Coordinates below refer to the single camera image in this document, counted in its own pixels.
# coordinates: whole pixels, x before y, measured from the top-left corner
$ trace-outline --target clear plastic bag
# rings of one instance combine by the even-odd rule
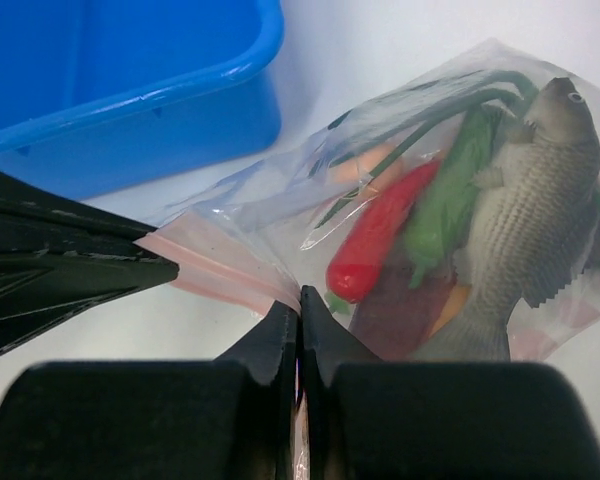
[[[309,420],[306,397],[302,399],[295,418],[293,467],[294,480],[309,480]]]
[[[189,291],[313,285],[386,360],[542,360],[600,320],[600,90],[489,41],[148,220]]]

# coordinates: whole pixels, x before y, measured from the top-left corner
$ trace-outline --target blue container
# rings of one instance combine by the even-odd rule
[[[278,0],[0,0],[0,170],[85,199],[260,151]]]

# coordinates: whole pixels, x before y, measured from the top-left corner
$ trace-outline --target white surface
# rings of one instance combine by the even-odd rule
[[[295,146],[348,108],[489,37],[600,86],[600,0],[283,0],[283,8],[287,37],[273,73],[284,127],[272,151]],[[142,218],[258,157],[93,204]],[[0,358],[0,397],[37,361],[211,358],[253,324],[242,309],[156,288],[86,312]],[[600,436],[600,323],[568,342],[550,363],[574,383]]]

